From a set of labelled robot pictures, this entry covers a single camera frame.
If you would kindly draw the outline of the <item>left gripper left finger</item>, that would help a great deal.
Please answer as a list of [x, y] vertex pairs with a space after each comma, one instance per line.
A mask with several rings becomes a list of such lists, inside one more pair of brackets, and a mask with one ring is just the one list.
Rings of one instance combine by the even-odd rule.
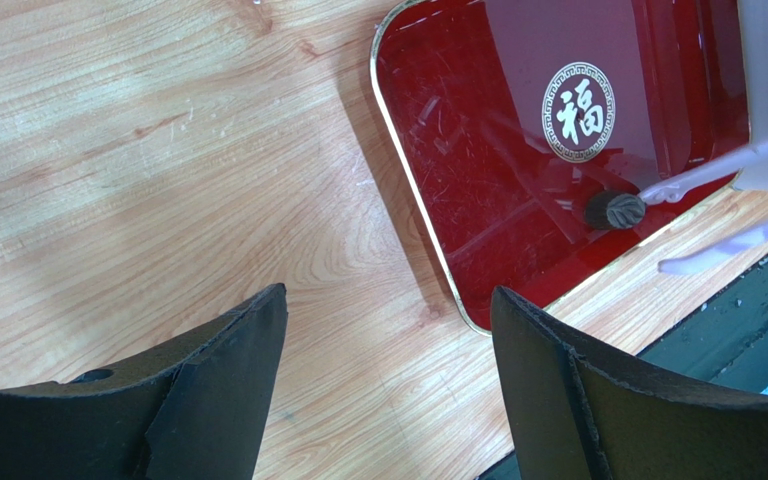
[[0, 390], [0, 479], [249, 479], [281, 359], [286, 289], [67, 383]]

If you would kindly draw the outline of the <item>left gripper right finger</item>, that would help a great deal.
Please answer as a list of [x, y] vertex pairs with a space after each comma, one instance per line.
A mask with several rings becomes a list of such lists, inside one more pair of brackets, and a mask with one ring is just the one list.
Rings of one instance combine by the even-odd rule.
[[768, 479], [768, 395], [655, 366], [498, 287], [492, 341], [525, 479]]

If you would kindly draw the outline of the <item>pink handled metal tongs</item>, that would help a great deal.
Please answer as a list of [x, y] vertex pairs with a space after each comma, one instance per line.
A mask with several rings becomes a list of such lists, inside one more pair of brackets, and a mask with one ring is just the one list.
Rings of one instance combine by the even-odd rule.
[[[656, 183], [641, 191], [638, 197], [647, 205], [677, 203], [694, 188], [765, 161], [768, 161], [768, 139], [750, 143], [701, 167]], [[766, 241], [768, 220], [685, 257], [661, 260], [658, 271], [670, 275], [697, 274]]]

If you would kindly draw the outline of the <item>red lacquer tray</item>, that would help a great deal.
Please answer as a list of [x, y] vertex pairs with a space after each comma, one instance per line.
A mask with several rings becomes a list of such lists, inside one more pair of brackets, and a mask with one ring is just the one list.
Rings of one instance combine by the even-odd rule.
[[594, 228], [592, 198], [749, 139], [735, 1], [403, 1], [370, 74], [456, 308], [482, 334], [496, 287], [549, 306], [728, 179], [628, 229]]

